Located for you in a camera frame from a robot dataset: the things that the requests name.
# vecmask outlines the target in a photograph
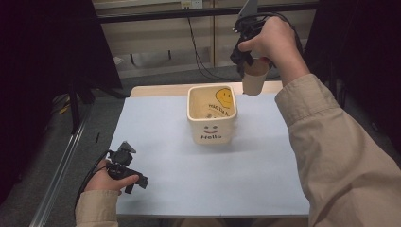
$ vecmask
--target paper cup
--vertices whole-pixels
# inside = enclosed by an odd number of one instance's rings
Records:
[[[244,94],[257,96],[262,92],[263,84],[269,72],[269,65],[259,59],[255,59],[252,66],[244,63],[244,78],[242,89]]]
[[[235,129],[234,90],[226,85],[193,87],[188,92],[187,118],[197,144],[225,144]]]

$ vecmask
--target person's right hand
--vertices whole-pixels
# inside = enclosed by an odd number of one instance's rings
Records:
[[[256,51],[272,61],[280,71],[283,86],[310,73],[297,49],[294,30],[279,17],[270,17],[257,36],[238,48],[242,52]]]

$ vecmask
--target white tabletop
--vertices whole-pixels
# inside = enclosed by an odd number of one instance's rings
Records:
[[[111,144],[127,140],[130,168],[148,177],[120,196],[119,216],[245,218],[307,216],[288,131],[274,94],[237,95],[236,132],[228,145],[197,145],[186,96],[127,98]]]

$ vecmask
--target person's left hand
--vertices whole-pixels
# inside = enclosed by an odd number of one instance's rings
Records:
[[[84,190],[85,192],[92,190],[112,190],[119,192],[119,195],[121,195],[121,189],[123,187],[136,183],[139,180],[138,175],[132,175],[121,180],[114,180],[107,173],[106,163],[106,160],[102,160],[97,165],[97,169],[100,170],[88,182]]]

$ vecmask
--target beige sleeve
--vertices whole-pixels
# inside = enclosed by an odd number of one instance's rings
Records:
[[[310,203],[309,226],[400,226],[401,172],[314,75],[276,97]]]
[[[117,227],[116,191],[88,191],[80,194],[76,208],[78,227]]]

